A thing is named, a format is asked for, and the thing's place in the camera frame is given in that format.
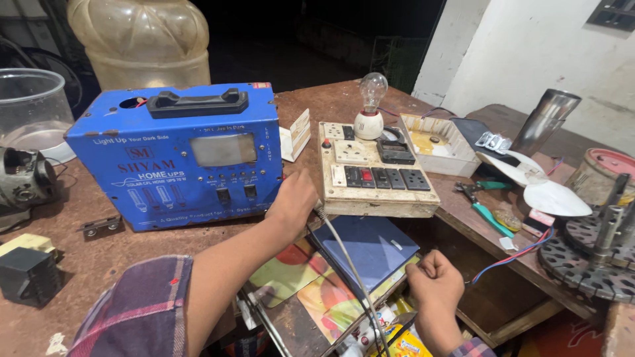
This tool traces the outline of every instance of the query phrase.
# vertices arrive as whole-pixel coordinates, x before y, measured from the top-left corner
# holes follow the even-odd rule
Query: white plastic box
[[[481,164],[481,160],[470,144],[450,120],[402,114],[398,126],[408,132],[408,143],[414,148],[419,163],[426,172],[471,177]],[[446,143],[445,145],[431,143],[433,150],[427,150],[425,152],[428,153],[425,153],[413,144],[411,137],[413,133],[432,134]]]

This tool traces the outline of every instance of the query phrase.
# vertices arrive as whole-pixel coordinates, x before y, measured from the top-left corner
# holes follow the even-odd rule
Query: notebook
[[[333,227],[340,235],[351,260],[370,293],[384,280],[410,260],[419,247],[404,232],[401,232],[386,217],[339,216],[332,220]],[[349,266],[340,245],[328,226],[314,231],[328,255],[328,260],[336,263],[346,274],[345,281],[359,288],[357,279]]]

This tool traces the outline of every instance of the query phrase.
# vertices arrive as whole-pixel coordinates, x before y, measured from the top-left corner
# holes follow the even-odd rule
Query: hand
[[[266,219],[277,219],[279,223],[294,232],[293,238],[300,233],[307,218],[318,202],[319,196],[309,170],[294,172],[280,185],[280,190],[273,205],[265,215]]]
[[[438,250],[425,256],[419,266],[406,266],[410,292],[417,300],[417,332],[435,357],[446,357],[464,339],[455,317],[465,289],[463,277]]]

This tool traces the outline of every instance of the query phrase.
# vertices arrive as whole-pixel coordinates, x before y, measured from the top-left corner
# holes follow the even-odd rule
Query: light bulb
[[[388,90],[388,80],[383,74],[372,72],[367,74],[359,83],[359,92],[364,98],[364,111],[368,114],[377,112],[379,101]]]

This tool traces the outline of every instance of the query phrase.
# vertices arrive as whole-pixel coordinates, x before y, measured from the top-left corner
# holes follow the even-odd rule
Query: red push button
[[[370,173],[370,170],[367,168],[363,168],[361,171],[361,179],[364,181],[372,181],[373,175]]]

